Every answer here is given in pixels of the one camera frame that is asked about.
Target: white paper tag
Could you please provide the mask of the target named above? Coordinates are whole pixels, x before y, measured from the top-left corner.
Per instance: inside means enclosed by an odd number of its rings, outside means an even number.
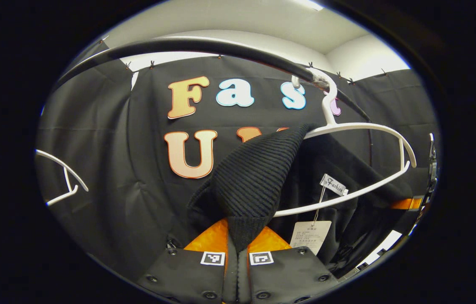
[[[325,174],[322,177],[321,186],[332,190],[333,192],[339,194],[340,196],[346,195],[349,192],[347,188],[345,187],[345,185],[336,181],[333,177],[327,174]]]
[[[313,222],[295,223],[292,238],[290,239],[290,246],[293,248],[308,246],[309,250],[317,255],[325,241],[332,222],[316,221],[314,226],[311,226],[312,224]]]

